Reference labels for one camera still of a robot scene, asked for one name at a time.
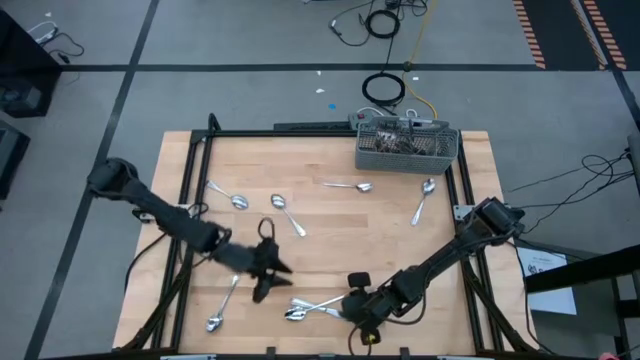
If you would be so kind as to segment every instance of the concrete floor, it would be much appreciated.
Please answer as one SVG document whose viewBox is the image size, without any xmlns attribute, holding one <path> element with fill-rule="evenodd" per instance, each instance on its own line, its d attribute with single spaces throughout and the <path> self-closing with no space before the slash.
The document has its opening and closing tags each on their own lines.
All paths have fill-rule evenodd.
<svg viewBox="0 0 640 360">
<path fill-rule="evenodd" d="M 150 0 L 14 0 L 0 5 L 24 28 L 49 20 L 86 47 L 75 64 L 128 64 Z M 357 4 L 296 0 L 160 0 L 140 64 L 381 63 L 388 42 L 341 44 L 327 29 L 338 12 Z M 420 26 L 402 22 L 392 63 L 410 55 Z M 356 41 L 355 14 L 339 28 Z M 510 0 L 440 1 L 415 62 L 533 64 Z M 138 72 L 115 131 L 110 156 L 125 157 L 150 182 L 164 131 L 203 128 L 214 112 L 224 129 L 269 129 L 278 122 L 342 121 L 368 106 L 360 84 L 370 71 Z M 24 356 L 80 203 L 85 177 L 112 114 L 123 72 L 66 72 L 44 118 L 0 118 L 32 141 L 0 213 L 0 348 Z M 455 128 L 487 130 L 503 189 L 579 166 L 582 156 L 619 155 L 637 132 L 608 72 L 421 71 L 415 91 L 431 100 Z M 640 73 L 626 72 L 640 92 Z M 322 88 L 324 93 L 317 94 Z M 373 85 L 374 94 L 390 91 Z M 407 97 L 401 111 L 428 109 Z M 513 205 L 555 202 L 588 178 L 577 173 L 505 193 Z M 631 180 L 567 206 L 529 240 L 606 253 L 637 244 L 640 197 Z M 110 349 L 122 302 L 123 278 L 140 229 L 129 207 L 94 201 L 47 333 L 41 356 Z M 544 211 L 528 212 L 531 225 Z M 608 311 L 580 314 L 597 323 Z M 566 318 L 534 315 L 540 340 L 566 355 L 613 352 L 607 331 L 566 327 Z M 577 318 L 569 323 L 579 324 Z M 640 338 L 632 338 L 637 344 Z"/>
</svg>

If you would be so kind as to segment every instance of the spoon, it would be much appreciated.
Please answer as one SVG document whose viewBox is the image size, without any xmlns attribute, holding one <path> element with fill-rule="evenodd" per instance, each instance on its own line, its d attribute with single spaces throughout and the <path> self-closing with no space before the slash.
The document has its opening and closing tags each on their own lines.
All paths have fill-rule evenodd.
<svg viewBox="0 0 640 360">
<path fill-rule="evenodd" d="M 291 306 L 293 306 L 293 308 L 289 309 L 289 311 L 291 310 L 304 310 L 304 309 L 308 309 L 308 308 L 312 308 L 315 306 L 315 304 L 312 304 L 310 302 L 304 301 L 302 299 L 298 299 L 298 298 L 292 298 L 291 299 Z M 314 309 L 316 311 L 320 311 L 320 312 L 324 312 L 327 313 L 333 317 L 336 317 L 338 319 L 343 319 L 342 315 L 340 315 L 340 311 L 336 310 L 336 309 L 332 309 L 332 308 L 328 308 L 328 307 L 319 307 L 317 309 Z"/>
<path fill-rule="evenodd" d="M 287 214 L 287 216 L 289 217 L 289 221 L 291 221 L 291 224 L 296 229 L 296 232 L 298 233 L 298 235 L 300 235 L 300 237 L 305 237 L 307 235 L 307 232 L 304 231 L 304 229 L 302 228 L 302 226 L 300 226 L 300 224 L 298 224 L 295 220 L 293 220 L 293 218 L 287 211 L 286 209 L 287 203 L 282 196 L 278 194 L 271 195 L 271 204 L 273 204 L 274 208 L 282 210 L 284 211 L 285 214 Z"/>
<path fill-rule="evenodd" d="M 321 308 L 321 307 L 323 307 L 325 305 L 329 305 L 329 304 L 334 303 L 336 301 L 340 301 L 343 298 L 344 298 L 344 295 L 340 295 L 340 296 L 338 296 L 336 298 L 333 298 L 331 300 L 327 300 L 327 301 L 325 301 L 325 302 L 323 302 L 321 304 L 314 305 L 314 306 L 312 306 L 310 308 L 304 308 L 303 309 L 301 307 L 294 307 L 293 309 L 287 310 L 287 312 L 284 313 L 284 317 L 287 320 L 291 320 L 291 321 L 302 321 L 302 320 L 304 320 L 304 317 L 307 316 L 307 313 L 309 311 Z"/>
<path fill-rule="evenodd" d="M 229 195 L 211 180 L 207 181 L 207 186 L 231 199 L 231 204 L 235 206 L 236 209 L 245 210 L 249 207 L 249 201 L 244 196 Z"/>
<path fill-rule="evenodd" d="M 418 220 L 420 220 L 420 214 L 422 213 L 422 207 L 424 206 L 424 199 L 431 195 L 433 190 L 436 188 L 436 181 L 433 178 L 425 181 L 422 184 L 422 201 L 420 201 L 420 205 L 418 206 L 418 210 L 416 210 L 416 214 L 413 215 L 413 219 L 411 219 L 411 226 L 418 225 Z"/>
<path fill-rule="evenodd" d="M 238 285 L 238 280 L 240 280 L 240 276 L 233 275 L 233 279 L 231 280 L 231 287 L 229 288 L 229 291 L 227 292 L 227 296 L 225 296 L 224 300 L 222 300 L 222 305 L 220 306 L 220 310 L 218 310 L 218 314 L 216 314 L 215 316 L 211 315 L 209 320 L 207 320 L 207 331 L 208 332 L 214 332 L 214 331 L 216 331 L 216 329 L 218 329 L 220 326 L 222 326 L 222 321 L 224 320 L 224 318 L 222 317 L 222 312 L 224 311 L 224 308 L 227 306 L 227 303 L 229 302 L 229 298 L 231 297 L 231 293 L 236 288 L 236 285 Z"/>
<path fill-rule="evenodd" d="M 362 183 L 362 184 L 357 184 L 357 185 L 324 183 L 322 185 L 331 186 L 331 187 L 355 188 L 356 190 L 358 190 L 361 193 L 366 193 L 366 192 L 369 192 L 369 191 L 373 190 L 373 184 L 372 183 Z"/>
</svg>

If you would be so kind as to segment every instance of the white paper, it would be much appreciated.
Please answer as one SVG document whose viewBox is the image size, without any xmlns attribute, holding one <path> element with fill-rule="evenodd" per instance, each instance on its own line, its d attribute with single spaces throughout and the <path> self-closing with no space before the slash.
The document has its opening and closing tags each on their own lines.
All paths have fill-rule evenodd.
<svg viewBox="0 0 640 360">
<path fill-rule="evenodd" d="M 525 276 L 567 265 L 567 259 L 563 254 L 556 254 L 558 255 L 556 256 L 544 251 L 518 248 L 518 255 L 522 261 Z M 530 294 L 529 307 L 531 310 L 577 315 L 571 288 Z"/>
</svg>

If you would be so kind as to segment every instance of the desk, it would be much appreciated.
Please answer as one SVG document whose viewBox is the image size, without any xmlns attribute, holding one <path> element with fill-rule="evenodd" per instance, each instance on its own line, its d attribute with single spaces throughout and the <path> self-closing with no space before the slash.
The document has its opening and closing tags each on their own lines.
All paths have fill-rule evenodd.
<svg viewBox="0 0 640 360">
<path fill-rule="evenodd" d="M 162 142 L 151 188 L 169 203 L 178 201 L 189 136 L 188 132 L 167 132 Z M 487 133 L 463 132 L 463 138 L 477 201 L 501 198 Z M 411 227 L 425 176 L 359 171 L 354 167 L 354 150 L 355 138 L 214 138 L 209 178 L 229 193 L 245 195 L 250 208 L 236 210 L 223 195 L 206 190 L 204 201 L 210 210 L 203 219 L 232 228 L 232 241 L 255 245 L 258 222 L 263 216 L 273 218 L 280 257 L 294 270 L 290 277 L 294 286 L 275 288 L 261 304 L 254 304 L 251 290 L 255 281 L 243 276 L 225 311 L 224 325 L 209 334 L 205 321 L 218 310 L 232 274 L 213 262 L 194 269 L 181 353 L 263 354 L 266 347 L 275 346 L 279 354 L 347 354 L 346 339 L 353 324 L 322 313 L 310 313 L 299 323 L 288 322 L 283 314 L 289 299 L 295 296 L 319 303 L 346 293 L 347 274 L 355 271 L 370 272 L 377 286 L 398 269 L 419 264 L 453 237 L 444 176 L 435 177 L 436 190 L 427 198 L 419 225 Z M 453 168 L 461 193 L 458 166 Z M 196 180 L 197 175 L 190 194 L 195 194 Z M 325 181 L 369 181 L 375 189 L 360 194 L 323 187 Z M 307 237 L 299 238 L 285 215 L 271 206 L 273 193 L 287 199 L 288 210 L 307 230 Z M 137 251 L 159 234 L 155 225 L 143 225 Z M 130 340 L 156 306 L 168 247 L 169 240 L 163 241 L 134 268 L 114 346 Z M 515 250 L 510 246 L 487 248 L 486 256 L 498 307 L 533 344 L 525 325 L 525 293 Z M 490 348 L 486 312 L 478 303 L 485 347 Z M 417 306 L 403 320 L 415 318 L 419 311 Z M 164 344 L 169 342 L 173 316 L 170 309 Z M 431 283 L 427 312 L 419 324 L 385 323 L 380 331 L 383 341 L 374 346 L 374 355 L 397 355 L 400 347 L 409 347 L 416 355 L 474 354 L 460 267 L 450 268 Z M 365 352 L 358 336 L 353 343 L 356 353 Z"/>
</svg>

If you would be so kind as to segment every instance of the yellow cable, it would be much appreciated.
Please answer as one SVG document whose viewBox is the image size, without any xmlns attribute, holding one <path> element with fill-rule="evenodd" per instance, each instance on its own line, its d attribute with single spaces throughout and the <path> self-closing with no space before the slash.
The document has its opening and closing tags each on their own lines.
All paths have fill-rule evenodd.
<svg viewBox="0 0 640 360">
<path fill-rule="evenodd" d="M 420 34 L 418 35 L 418 41 L 416 41 L 416 46 L 413 48 L 413 54 L 411 54 L 411 57 L 409 58 L 409 62 L 410 63 L 413 62 L 413 59 L 418 54 L 418 49 L 420 48 L 420 43 L 422 41 L 422 34 L 424 33 L 424 29 L 427 27 L 427 24 L 429 23 L 429 20 L 431 19 L 431 13 L 433 13 L 433 11 L 435 10 L 437 4 L 438 4 L 438 0 L 431 0 L 431 6 L 427 10 L 427 13 L 424 15 L 424 18 L 422 19 L 422 26 L 420 26 Z M 409 83 L 407 83 L 407 81 L 404 78 L 405 74 L 406 74 L 406 72 L 402 73 L 402 82 L 404 83 L 404 86 L 409 90 L 409 92 L 411 93 L 411 95 L 413 95 L 413 97 L 415 97 L 416 99 L 418 99 L 419 101 L 421 101 L 422 103 L 424 103 L 425 105 L 427 105 L 431 109 L 431 111 L 433 112 L 433 118 L 435 120 L 437 120 L 438 119 L 438 112 L 436 111 L 435 106 L 433 106 L 433 104 L 431 104 L 429 101 L 427 101 L 427 100 L 421 98 L 420 96 L 418 96 L 413 91 L 413 89 L 411 89 L 411 86 L 409 86 Z"/>
</svg>

